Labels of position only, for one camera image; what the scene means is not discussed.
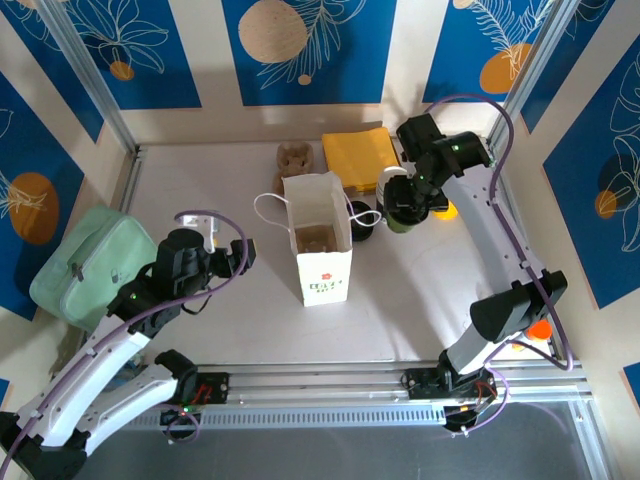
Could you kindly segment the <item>white flower print paper bag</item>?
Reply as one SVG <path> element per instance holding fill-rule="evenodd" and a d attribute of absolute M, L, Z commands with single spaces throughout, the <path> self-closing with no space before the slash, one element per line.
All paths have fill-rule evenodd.
<path fill-rule="evenodd" d="M 283 180 L 282 195 L 265 192 L 253 200 L 259 218 L 270 225 L 258 202 L 272 197 L 284 204 L 287 221 L 279 224 L 287 231 L 296 259 L 302 302 L 306 307 L 341 303 L 347 300 L 352 265 L 352 228 L 356 222 L 373 227 L 382 214 L 367 207 L 356 213 L 341 180 L 333 173 L 304 174 Z"/>

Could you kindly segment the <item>stack of black cup lids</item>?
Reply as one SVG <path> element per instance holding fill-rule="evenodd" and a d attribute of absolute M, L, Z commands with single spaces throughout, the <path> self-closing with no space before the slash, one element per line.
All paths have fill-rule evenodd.
<path fill-rule="evenodd" d="M 353 242 L 362 242 L 371 237 L 375 226 L 381 221 L 382 214 L 359 200 L 348 204 L 350 212 L 351 238 Z"/>

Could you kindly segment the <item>stack of yellow napkins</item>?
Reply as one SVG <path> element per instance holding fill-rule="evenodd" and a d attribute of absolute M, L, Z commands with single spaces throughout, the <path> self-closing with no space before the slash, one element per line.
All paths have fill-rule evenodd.
<path fill-rule="evenodd" d="M 322 146 L 328 170 L 340 178 L 344 188 L 358 193 L 374 191 L 383 170 L 399 165 L 385 127 L 323 134 Z"/>

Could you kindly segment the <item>mint green zip bag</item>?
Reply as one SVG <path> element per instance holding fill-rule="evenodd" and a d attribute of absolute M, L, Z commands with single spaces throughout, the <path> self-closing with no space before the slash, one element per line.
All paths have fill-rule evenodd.
<path fill-rule="evenodd" d="M 95 206 L 35 275 L 30 297 L 54 317 L 92 332 L 119 288 L 154 262 L 156 253 L 156 244 L 134 217 Z"/>

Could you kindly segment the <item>stack of pulp cup carriers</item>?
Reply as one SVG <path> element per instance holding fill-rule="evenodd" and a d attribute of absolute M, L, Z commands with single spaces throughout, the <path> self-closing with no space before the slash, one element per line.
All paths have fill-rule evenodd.
<path fill-rule="evenodd" d="M 309 174 L 314 164 L 312 146 L 303 141 L 283 142 L 276 153 L 277 173 L 273 180 L 273 192 L 284 194 L 283 179 Z"/>

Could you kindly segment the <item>orange emergency stop button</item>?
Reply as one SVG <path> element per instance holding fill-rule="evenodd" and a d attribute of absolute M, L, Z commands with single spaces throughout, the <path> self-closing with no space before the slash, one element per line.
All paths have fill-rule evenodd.
<path fill-rule="evenodd" d="M 549 341 L 553 335 L 553 329 L 550 322 L 546 319 L 537 321 L 529 328 L 525 329 L 516 341 L 523 344 L 531 345 L 545 353 L 549 353 Z"/>

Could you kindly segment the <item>aluminium side rail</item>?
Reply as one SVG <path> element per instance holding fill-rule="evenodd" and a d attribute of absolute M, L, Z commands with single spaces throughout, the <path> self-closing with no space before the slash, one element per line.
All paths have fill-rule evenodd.
<path fill-rule="evenodd" d="M 119 212 L 128 213 L 131 209 L 146 153 L 147 148 L 139 146 L 135 154 L 125 160 L 114 193 L 114 205 Z"/>

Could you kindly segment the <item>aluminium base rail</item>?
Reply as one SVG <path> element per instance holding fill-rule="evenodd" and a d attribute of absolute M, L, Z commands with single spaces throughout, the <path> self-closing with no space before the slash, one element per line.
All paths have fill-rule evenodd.
<path fill-rule="evenodd" d="M 577 433 L 599 427 L 581 366 L 566 372 L 542 360 L 497 361 L 455 392 L 437 389 L 434 368 L 425 361 L 209 364 L 185 406 L 154 407 L 128 426 L 179 441 L 207 429 L 445 425 L 455 415 L 482 423 L 501 405 L 560 402 Z"/>

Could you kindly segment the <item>aluminium frame post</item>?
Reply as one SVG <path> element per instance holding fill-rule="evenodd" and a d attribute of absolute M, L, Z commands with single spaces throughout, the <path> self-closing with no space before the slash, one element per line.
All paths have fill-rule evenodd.
<path fill-rule="evenodd" d="M 124 150 L 136 157 L 139 144 L 64 6 L 57 0 L 33 0 L 42 21 L 73 69 L 93 104 Z"/>
<path fill-rule="evenodd" d="M 554 0 L 524 65 L 502 106 L 515 123 L 581 0 Z"/>

